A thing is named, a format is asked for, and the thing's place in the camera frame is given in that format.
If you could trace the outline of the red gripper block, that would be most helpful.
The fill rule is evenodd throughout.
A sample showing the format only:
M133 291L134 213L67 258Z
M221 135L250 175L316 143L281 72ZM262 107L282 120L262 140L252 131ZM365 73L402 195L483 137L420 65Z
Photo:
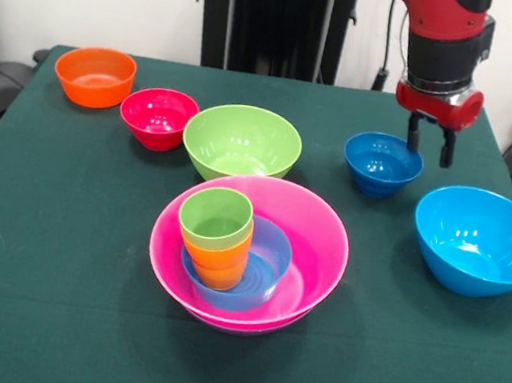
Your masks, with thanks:
M452 165L456 135L474 123L484 105L484 95L475 89L467 89L459 94L442 96L428 94L415 90L405 80L396 86L397 101L406 110L412 112L409 116L407 129L407 149L417 152L419 145L418 124L421 115L432 119L443 127L444 146L441 149L439 165L448 169Z

